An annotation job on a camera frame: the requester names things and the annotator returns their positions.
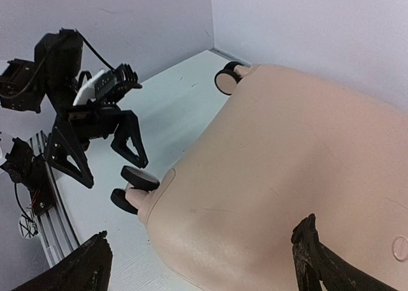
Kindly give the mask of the beige hard-shell suitcase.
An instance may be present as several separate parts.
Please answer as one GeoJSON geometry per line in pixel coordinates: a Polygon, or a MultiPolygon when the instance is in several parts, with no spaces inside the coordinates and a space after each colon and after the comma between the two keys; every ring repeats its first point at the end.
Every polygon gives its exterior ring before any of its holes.
{"type": "Polygon", "coordinates": [[[276,65],[228,63],[228,100],[162,180],[125,167],[114,202],[202,290],[299,290],[293,229],[407,289],[407,112],[276,65]]]}

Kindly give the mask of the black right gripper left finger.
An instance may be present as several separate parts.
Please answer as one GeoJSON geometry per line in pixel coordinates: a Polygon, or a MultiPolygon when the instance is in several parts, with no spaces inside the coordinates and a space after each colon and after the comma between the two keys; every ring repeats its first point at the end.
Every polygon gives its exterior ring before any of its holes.
{"type": "Polygon", "coordinates": [[[113,253],[107,231],[94,234],[57,265],[15,288],[17,291],[108,290],[113,253]]]}

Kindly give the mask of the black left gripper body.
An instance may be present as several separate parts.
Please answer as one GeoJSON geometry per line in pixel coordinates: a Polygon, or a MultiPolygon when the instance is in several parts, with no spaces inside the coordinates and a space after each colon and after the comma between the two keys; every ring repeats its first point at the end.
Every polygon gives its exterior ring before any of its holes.
{"type": "Polygon", "coordinates": [[[86,151],[91,140],[108,138],[126,123],[128,112],[116,104],[86,100],[74,105],[75,92],[59,89],[50,92],[55,122],[50,134],[52,151],[86,151]]]}

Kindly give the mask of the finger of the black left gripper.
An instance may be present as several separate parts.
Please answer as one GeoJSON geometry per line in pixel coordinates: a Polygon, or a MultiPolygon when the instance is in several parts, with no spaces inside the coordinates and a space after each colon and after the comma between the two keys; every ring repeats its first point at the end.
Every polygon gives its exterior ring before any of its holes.
{"type": "Polygon", "coordinates": [[[145,168],[148,157],[142,142],[139,120],[131,110],[115,114],[118,126],[114,132],[111,148],[138,168],[145,168]]]}
{"type": "Polygon", "coordinates": [[[45,150],[47,163],[91,189],[94,178],[72,125],[55,124],[45,150]]]}

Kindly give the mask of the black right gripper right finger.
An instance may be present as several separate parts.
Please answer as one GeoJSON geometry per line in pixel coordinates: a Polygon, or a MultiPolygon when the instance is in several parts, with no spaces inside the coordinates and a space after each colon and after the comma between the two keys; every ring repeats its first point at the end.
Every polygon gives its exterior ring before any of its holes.
{"type": "Polygon", "coordinates": [[[292,254],[299,290],[391,290],[392,287],[357,269],[319,240],[316,215],[294,229],[292,254]]]}

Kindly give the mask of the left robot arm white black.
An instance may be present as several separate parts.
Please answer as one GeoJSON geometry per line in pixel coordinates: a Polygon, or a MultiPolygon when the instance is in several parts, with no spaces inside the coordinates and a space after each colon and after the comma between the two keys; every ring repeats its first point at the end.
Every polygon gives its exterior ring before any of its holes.
{"type": "Polygon", "coordinates": [[[74,29],[47,33],[34,48],[34,61],[14,59],[1,75],[1,106],[40,113],[47,97],[55,112],[45,161],[91,188],[94,178],[86,150],[95,138],[113,135],[112,149],[138,168],[148,165],[138,118],[118,102],[140,89],[138,75],[128,64],[108,66],[91,75],[81,69],[82,52],[90,43],[74,29]]]}

